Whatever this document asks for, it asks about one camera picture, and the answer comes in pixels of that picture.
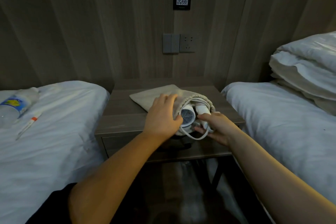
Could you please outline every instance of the bottle label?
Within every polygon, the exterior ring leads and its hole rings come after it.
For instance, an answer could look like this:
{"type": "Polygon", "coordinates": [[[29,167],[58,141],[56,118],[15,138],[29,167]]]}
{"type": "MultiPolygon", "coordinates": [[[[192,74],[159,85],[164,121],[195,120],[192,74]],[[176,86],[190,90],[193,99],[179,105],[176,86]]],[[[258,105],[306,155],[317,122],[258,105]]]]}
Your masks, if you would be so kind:
{"type": "Polygon", "coordinates": [[[13,107],[20,113],[20,115],[23,114],[28,107],[27,101],[16,95],[12,95],[11,97],[7,98],[5,101],[0,103],[0,105],[8,105],[13,107]]]}

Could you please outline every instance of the white bed sheet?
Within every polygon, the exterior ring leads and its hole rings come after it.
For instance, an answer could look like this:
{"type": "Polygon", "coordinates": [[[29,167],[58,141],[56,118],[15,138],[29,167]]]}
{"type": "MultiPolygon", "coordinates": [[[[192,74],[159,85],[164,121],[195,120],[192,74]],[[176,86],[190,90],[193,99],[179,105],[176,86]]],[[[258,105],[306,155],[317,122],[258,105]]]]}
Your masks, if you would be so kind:
{"type": "Polygon", "coordinates": [[[336,204],[336,116],[268,82],[234,82],[222,93],[245,119],[247,134],[336,204]]]}
{"type": "MultiPolygon", "coordinates": [[[[103,162],[94,130],[109,93],[81,81],[39,90],[39,101],[17,123],[0,129],[2,224],[25,223],[51,192],[78,182],[103,162]],[[39,111],[39,119],[15,141],[15,134],[39,111]]],[[[0,102],[13,92],[0,91],[0,102]]]]}

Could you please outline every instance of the wooden nightstand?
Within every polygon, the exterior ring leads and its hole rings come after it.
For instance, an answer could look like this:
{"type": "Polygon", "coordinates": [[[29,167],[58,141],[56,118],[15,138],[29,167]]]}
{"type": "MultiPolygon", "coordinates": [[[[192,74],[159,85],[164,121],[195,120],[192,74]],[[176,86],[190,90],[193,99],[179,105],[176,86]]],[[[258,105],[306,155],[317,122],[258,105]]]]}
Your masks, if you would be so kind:
{"type": "MultiPolygon", "coordinates": [[[[95,131],[95,137],[105,159],[112,156],[120,148],[140,134],[144,128],[147,112],[129,97],[130,94],[153,89],[160,86],[175,84],[183,90],[189,90],[208,97],[219,111],[225,114],[236,125],[245,121],[212,85],[203,77],[195,78],[162,78],[162,79],[124,79],[115,83],[114,89],[95,131]]],[[[170,139],[168,143],[183,144],[180,140],[170,139]]],[[[183,150],[159,149],[147,162],[172,162],[199,158],[215,158],[230,155],[227,147],[218,144],[210,138],[200,141],[192,140],[189,147],[183,150]]]]}

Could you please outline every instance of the yellow fruit graphic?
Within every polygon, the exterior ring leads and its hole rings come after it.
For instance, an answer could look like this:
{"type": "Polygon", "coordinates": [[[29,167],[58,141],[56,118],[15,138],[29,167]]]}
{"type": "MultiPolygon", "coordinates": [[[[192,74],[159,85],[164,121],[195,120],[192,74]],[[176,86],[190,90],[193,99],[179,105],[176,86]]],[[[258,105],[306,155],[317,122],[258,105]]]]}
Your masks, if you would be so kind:
{"type": "Polygon", "coordinates": [[[20,102],[14,99],[9,99],[5,102],[6,105],[11,105],[11,106],[20,106],[20,102]]]}

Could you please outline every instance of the nightstand top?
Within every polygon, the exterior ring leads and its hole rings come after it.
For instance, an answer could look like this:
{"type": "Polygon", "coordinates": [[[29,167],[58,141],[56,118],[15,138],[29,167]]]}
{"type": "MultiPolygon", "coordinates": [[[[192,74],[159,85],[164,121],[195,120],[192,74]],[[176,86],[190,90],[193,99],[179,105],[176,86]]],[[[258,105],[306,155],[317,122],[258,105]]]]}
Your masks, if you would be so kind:
{"type": "Polygon", "coordinates": [[[236,125],[245,123],[213,84],[203,77],[161,78],[161,79],[122,79],[115,83],[110,99],[105,107],[95,134],[113,134],[142,131],[147,112],[129,95],[148,89],[175,84],[183,90],[205,95],[219,111],[236,125]]]}

